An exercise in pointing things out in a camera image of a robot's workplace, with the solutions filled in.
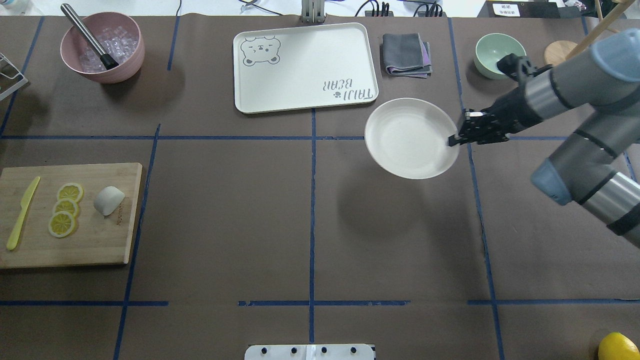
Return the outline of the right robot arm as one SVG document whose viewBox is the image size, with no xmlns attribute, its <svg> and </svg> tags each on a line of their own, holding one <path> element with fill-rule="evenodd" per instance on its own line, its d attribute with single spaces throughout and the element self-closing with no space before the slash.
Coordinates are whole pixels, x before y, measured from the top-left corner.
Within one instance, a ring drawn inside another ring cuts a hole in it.
<svg viewBox="0 0 640 360">
<path fill-rule="evenodd" d="M 640 32 L 629 28 L 553 66 L 505 55 L 497 68 L 518 86 L 480 111 L 467 108 L 450 147 L 506 142 L 583 105 L 593 112 L 531 175 L 556 203 L 576 202 L 615 235 L 640 245 L 640 187 L 612 163 L 640 137 Z"/>
</svg>

